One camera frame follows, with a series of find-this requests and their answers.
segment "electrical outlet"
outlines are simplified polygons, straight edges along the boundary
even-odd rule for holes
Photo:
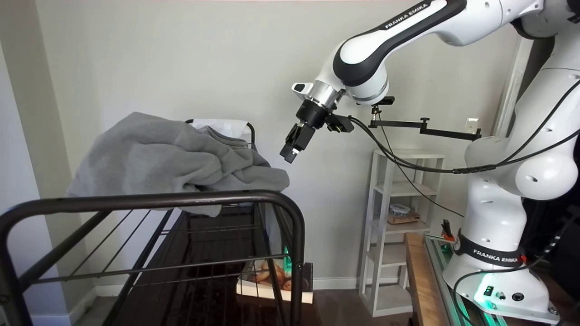
[[[478,120],[478,118],[467,118],[467,121],[465,122],[465,132],[476,133]]]

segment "book cover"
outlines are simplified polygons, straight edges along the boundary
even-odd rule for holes
[[[274,279],[278,282],[284,301],[291,300],[292,275],[287,277],[284,273],[284,261],[274,259],[276,275]],[[311,303],[313,300],[313,265],[305,263],[302,267],[302,302]],[[246,263],[242,274],[238,279],[235,291],[239,295],[257,296],[259,298],[274,299],[274,289],[272,288],[272,278],[268,270],[268,262],[265,259],[252,260]]]

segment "white baseboard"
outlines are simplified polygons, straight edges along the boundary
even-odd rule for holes
[[[96,297],[97,290],[92,288],[68,314],[31,315],[32,324],[34,326],[72,326],[82,317]]]
[[[123,285],[97,285],[95,287],[97,296],[118,296],[123,289]]]
[[[397,277],[381,277],[381,283],[396,283]],[[356,289],[358,277],[321,277],[314,279],[315,290]]]

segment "gray towel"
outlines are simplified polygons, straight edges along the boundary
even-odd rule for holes
[[[134,112],[95,140],[67,195],[282,191],[288,186],[288,174],[271,168],[242,139]],[[215,216],[220,206],[184,209]]]

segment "white shelving unit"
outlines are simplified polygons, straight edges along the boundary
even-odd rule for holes
[[[394,153],[407,161],[416,161],[418,165],[438,169],[443,167],[445,160],[444,155],[426,150],[395,149]],[[441,189],[440,174],[406,170],[407,176],[417,188],[415,189],[406,179],[393,181],[397,172],[400,174],[399,168],[387,160],[382,151],[373,152],[371,184],[363,230],[364,242],[360,255],[361,274],[358,279],[358,293],[373,317],[413,311],[411,296],[407,291],[406,250],[401,242],[402,235],[407,232],[424,233],[431,229],[431,217],[435,205],[422,198],[417,189],[433,201],[437,201],[437,195]],[[419,212],[420,221],[389,224],[387,214],[391,198],[397,198],[398,202],[403,202]],[[381,271],[383,269],[398,269],[397,282],[382,284]],[[371,270],[372,281],[368,282]]]

